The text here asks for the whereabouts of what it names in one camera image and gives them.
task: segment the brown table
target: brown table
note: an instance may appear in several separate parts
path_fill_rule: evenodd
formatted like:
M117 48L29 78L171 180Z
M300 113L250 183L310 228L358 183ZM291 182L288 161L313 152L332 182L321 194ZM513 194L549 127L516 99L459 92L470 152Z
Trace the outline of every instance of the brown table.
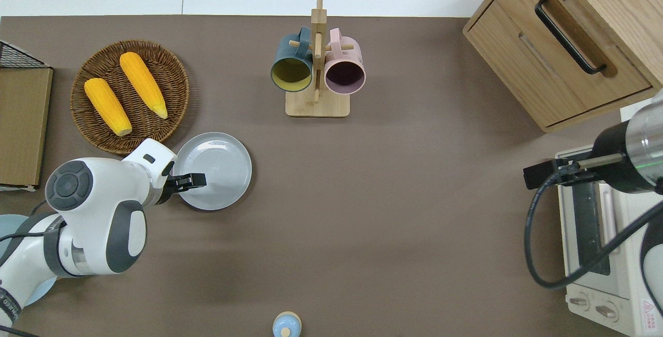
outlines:
M244 198L218 212L175 196L148 211L121 275L58 280L15 327L58 335L271 335L292 310L305 335L619 335L568 311L523 259L533 193L522 168L591 143L613 112L543 134L462 36L466 19L329 17L362 45L367 84L344 119L290 118L269 69L308 17L3 17L0 38L55 68L42 180L76 157L113 157L78 133L78 68L118 40L154 40L192 80L164 143L222 131L253 160ZM0 195L28 214L43 192ZM560 276L554 192L535 229Z

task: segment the round woven tray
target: round woven tray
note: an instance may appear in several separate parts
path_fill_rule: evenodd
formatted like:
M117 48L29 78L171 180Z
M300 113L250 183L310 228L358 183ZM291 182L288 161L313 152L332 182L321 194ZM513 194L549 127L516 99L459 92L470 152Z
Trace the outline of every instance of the round woven tray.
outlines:
M161 89L168 118L147 108L120 67L120 55L133 51L142 57ZM119 137L106 125L85 94L90 78L103 78L118 97L131 122L131 133ZM177 56L148 40L122 40L104 47L81 66L71 87L71 115L81 134L94 146L116 155L128 155L145 138L164 141L182 122L189 105L189 78Z

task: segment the mug handle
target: mug handle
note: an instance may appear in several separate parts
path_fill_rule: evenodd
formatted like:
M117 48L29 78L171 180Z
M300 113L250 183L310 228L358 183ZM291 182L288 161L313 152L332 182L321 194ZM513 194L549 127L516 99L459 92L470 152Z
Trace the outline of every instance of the mug handle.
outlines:
M299 47L295 51L295 55L303 58L308 52L308 45L311 44L311 30L306 26L302 26L299 30Z
M331 46L331 56L335 60L343 58L343 51L341 51L341 30L339 28L329 31L329 46Z

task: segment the yellow corn cob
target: yellow corn cob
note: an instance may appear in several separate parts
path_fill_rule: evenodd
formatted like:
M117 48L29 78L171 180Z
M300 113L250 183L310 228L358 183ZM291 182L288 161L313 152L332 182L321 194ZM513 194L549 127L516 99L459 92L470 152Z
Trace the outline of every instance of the yellow corn cob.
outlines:
M83 87L85 87L85 94L92 102L94 109L97 110L104 122L116 135L125 136L131 132L131 123L106 80L90 78L85 81Z
M136 52L125 52L120 56L120 66L138 92L140 99L161 118L168 118L166 102L152 73Z

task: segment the pink mug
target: pink mug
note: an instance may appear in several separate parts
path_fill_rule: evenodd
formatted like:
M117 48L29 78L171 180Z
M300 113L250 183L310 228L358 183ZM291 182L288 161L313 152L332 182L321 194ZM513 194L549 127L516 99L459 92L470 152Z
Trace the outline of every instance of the pink mug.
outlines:
M329 40L331 52L325 56L325 85L336 94L354 94L366 82L362 50L353 38L342 37L339 28L329 31ZM354 48L342 50L341 45Z

